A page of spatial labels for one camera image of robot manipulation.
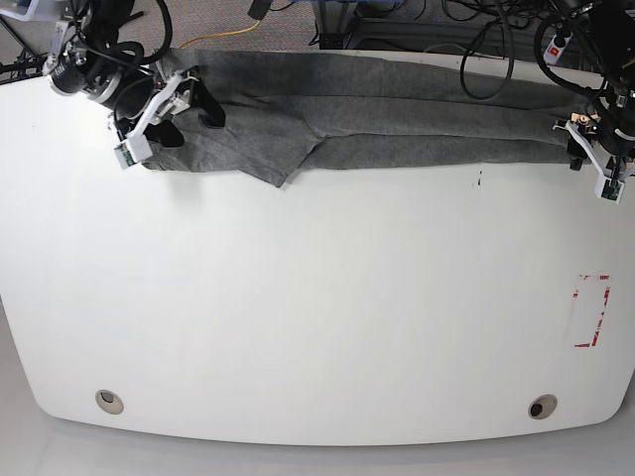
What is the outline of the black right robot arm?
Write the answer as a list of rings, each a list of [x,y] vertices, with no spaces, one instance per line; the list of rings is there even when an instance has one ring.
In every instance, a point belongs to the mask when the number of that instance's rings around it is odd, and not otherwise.
[[[58,94],[83,93],[108,109],[121,142],[138,139],[178,148],[185,138],[174,117],[195,111],[203,126],[214,129],[225,125],[225,112],[196,66],[171,75],[159,71],[174,30],[167,4],[160,1],[158,6],[164,39],[147,55],[140,43],[119,40],[120,30],[132,21],[132,1],[69,1],[43,74]]]

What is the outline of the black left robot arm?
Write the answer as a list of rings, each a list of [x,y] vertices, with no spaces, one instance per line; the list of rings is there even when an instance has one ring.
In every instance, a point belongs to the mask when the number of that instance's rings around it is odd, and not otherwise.
[[[557,1],[574,38],[602,76],[589,94],[598,142],[619,173],[634,159],[634,19],[623,1]]]

